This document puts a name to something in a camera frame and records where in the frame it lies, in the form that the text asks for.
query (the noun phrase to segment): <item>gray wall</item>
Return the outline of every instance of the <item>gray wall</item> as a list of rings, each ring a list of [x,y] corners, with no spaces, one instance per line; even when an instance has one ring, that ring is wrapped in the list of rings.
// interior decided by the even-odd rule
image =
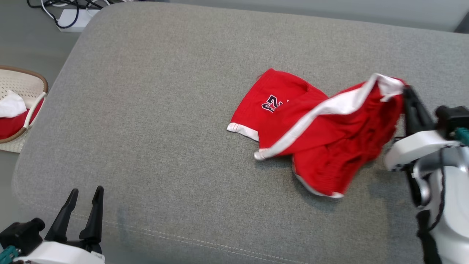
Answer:
[[[170,0],[196,5],[342,18],[454,31],[469,0]]]

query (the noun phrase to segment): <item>white trim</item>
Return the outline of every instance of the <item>white trim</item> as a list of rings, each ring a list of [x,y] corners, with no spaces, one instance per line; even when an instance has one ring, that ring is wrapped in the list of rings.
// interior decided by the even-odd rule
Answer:
[[[30,110],[29,110],[29,112],[28,112],[28,115],[26,116],[26,120],[24,121],[24,125],[23,125],[24,128],[28,129],[28,127],[30,126],[29,123],[30,123],[32,114],[33,114],[34,111],[36,110],[36,107],[38,107],[39,102],[41,102],[41,100],[42,100],[46,95],[47,95],[46,92],[42,92],[41,95],[36,98],[36,100],[34,101],[34,104],[31,106],[31,108],[30,108]]]
[[[259,141],[259,134],[252,128],[248,128],[245,125],[238,124],[238,123],[230,123],[227,128],[230,132],[240,133],[243,136],[246,136],[250,139],[255,141]]]
[[[390,97],[401,94],[405,86],[400,80],[375,73],[362,87],[346,93],[340,93],[318,104],[301,117],[296,124],[270,148],[259,149],[259,151],[254,154],[254,157],[257,160],[264,160],[282,153],[303,134],[319,115],[349,115],[357,111],[365,102],[365,99],[370,94],[376,82],[378,82],[379,90],[381,95],[384,96],[383,99],[385,101]]]
[[[293,174],[296,176],[296,178],[301,182],[301,184],[303,184],[303,186],[306,188],[306,190],[308,190],[310,193],[318,195],[318,196],[331,197],[331,198],[334,198],[334,199],[340,199],[340,198],[344,197],[344,194],[341,194],[341,193],[338,193],[338,192],[332,192],[332,195],[330,195],[330,196],[325,195],[325,194],[322,194],[322,193],[316,191],[313,187],[309,186],[309,184],[307,184],[306,181],[303,178],[301,178],[300,175],[296,174],[295,161],[293,160],[293,157],[292,157],[292,170],[293,170]]]

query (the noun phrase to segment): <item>gray fabric surface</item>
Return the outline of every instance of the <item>gray fabric surface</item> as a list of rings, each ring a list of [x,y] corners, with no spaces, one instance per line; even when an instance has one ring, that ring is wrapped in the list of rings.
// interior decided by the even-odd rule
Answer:
[[[79,188],[74,238],[102,185],[103,244],[162,263],[420,263],[405,178],[381,159],[345,198],[321,198],[294,178],[289,158],[257,162],[257,143],[225,129],[270,67],[328,95],[379,72],[414,85],[429,109],[468,104],[467,47],[467,35],[370,23],[112,5],[62,68],[14,191],[51,224]]]

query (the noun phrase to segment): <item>teal connector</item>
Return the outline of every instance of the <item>teal connector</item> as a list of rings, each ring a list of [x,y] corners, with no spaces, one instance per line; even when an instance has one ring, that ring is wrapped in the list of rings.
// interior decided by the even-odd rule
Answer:
[[[13,259],[19,255],[20,253],[15,247],[8,246],[0,253],[0,264],[11,264],[13,263]]]
[[[469,129],[464,127],[456,129],[456,139],[469,146]]]

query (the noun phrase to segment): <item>power strip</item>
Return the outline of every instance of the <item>power strip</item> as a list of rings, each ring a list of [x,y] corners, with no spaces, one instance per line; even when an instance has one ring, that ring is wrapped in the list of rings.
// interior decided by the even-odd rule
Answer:
[[[90,12],[91,15],[88,14],[86,10],[80,9],[78,11],[79,12],[78,19],[76,23],[73,24],[73,26],[69,28],[65,28],[65,29],[59,28],[59,30],[62,32],[82,32],[83,29],[85,29],[88,22],[93,18],[92,16],[96,15],[96,13],[99,12],[99,10],[95,10],[95,9],[89,9],[88,11]],[[62,11],[62,15],[59,18],[58,23],[61,26],[70,25],[75,20],[75,16],[76,16],[76,9],[64,9]]]

